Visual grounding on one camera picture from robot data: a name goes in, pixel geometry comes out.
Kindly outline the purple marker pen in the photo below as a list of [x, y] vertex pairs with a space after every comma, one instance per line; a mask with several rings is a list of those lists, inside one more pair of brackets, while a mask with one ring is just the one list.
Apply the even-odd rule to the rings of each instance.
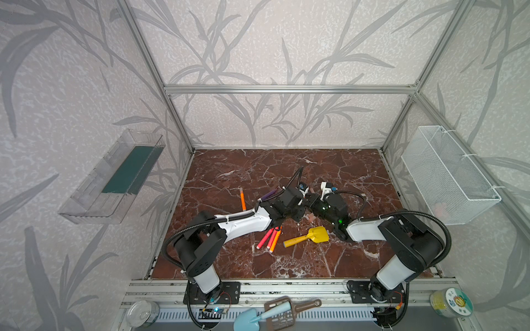
[[266, 201], [267, 199], [274, 196], [278, 191], [280, 191], [280, 188], [275, 188], [274, 190], [270, 191], [269, 193], [265, 194], [264, 196], [259, 198], [259, 201]]

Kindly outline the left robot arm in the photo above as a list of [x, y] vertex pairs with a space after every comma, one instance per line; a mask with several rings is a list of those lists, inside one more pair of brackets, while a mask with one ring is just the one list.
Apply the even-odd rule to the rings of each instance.
[[309, 189], [302, 184], [285, 188], [259, 201], [255, 208], [229, 215], [200, 212], [186, 227], [167, 238], [161, 255], [184, 272], [205, 295], [222, 290], [214, 262], [223, 246], [247, 234], [276, 230], [285, 219], [299, 221], [305, 214], [304, 198]]

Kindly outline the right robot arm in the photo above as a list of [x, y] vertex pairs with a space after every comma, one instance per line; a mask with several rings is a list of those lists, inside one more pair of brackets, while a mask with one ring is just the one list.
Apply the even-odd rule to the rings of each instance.
[[385, 241], [394, 256], [371, 277], [368, 290], [378, 301], [402, 283], [408, 283], [441, 262], [450, 252], [449, 229], [425, 212], [398, 210], [375, 218], [352, 219], [341, 191], [320, 196], [309, 193], [305, 206], [333, 225], [342, 241]]

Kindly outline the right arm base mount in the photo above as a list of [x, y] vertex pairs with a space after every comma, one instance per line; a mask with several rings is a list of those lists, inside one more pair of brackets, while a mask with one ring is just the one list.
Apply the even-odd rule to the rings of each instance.
[[394, 290], [388, 290], [379, 283], [370, 281], [349, 280], [346, 289], [350, 294], [352, 303], [365, 304], [398, 304], [403, 302], [405, 289], [402, 284]]

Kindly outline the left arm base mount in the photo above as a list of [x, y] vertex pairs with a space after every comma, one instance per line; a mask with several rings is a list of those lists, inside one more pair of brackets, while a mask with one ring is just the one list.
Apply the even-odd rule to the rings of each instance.
[[188, 284], [184, 295], [184, 304], [237, 304], [240, 300], [241, 283], [225, 281], [215, 287], [211, 292], [204, 293], [197, 284]]

